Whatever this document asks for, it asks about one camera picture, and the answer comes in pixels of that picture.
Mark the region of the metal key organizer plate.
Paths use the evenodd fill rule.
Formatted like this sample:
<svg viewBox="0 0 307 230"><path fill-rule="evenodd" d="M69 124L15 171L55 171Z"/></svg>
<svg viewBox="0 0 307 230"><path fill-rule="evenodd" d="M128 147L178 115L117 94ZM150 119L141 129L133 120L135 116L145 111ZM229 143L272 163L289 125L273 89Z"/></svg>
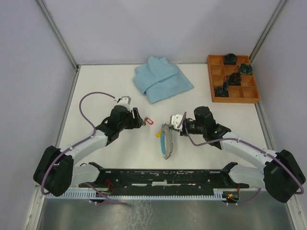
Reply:
<svg viewBox="0 0 307 230"><path fill-rule="evenodd" d="M167 129L165 128L165 124L161 126L161 137L160 137L160 145L161 145L161 152L163 158L165 160L169 159L173 152L173 137L169 135Z"/></svg>

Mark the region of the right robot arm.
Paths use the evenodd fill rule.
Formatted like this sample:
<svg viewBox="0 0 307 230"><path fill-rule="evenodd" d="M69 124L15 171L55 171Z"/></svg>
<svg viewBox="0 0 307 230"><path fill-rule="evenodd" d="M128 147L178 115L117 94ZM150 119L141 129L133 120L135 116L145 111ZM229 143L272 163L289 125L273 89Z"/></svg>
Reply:
<svg viewBox="0 0 307 230"><path fill-rule="evenodd" d="M194 119L183 115L172 115L170 121L161 126L161 150L165 159L173 152L172 133L191 138L201 135L205 140L194 146L211 145L220 150L235 154L248 161L252 167L242 166L236 162L229 163L226 172L220 175L220 182L225 187L234 184L248 184L265 189L274 199L286 203L293 195L304 193L306 178L291 152L276 152L258 147L231 129L216 123L207 106L194 109Z"/></svg>

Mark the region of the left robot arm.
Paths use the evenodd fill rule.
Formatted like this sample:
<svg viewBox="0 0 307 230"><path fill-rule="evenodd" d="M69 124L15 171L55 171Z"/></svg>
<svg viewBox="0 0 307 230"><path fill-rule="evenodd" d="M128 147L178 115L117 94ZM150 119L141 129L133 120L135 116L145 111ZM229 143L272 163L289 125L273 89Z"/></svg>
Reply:
<svg viewBox="0 0 307 230"><path fill-rule="evenodd" d="M95 127L92 135L69 145L65 150L54 146L47 147L33 180L54 196L60 196L71 186L83 183L103 186L106 175L101 172L101 166L96 163L77 166L77 163L94 151L111 144L121 131L140 128L142 124L143 120L136 107L129 111L125 106L114 106L110 116Z"/></svg>

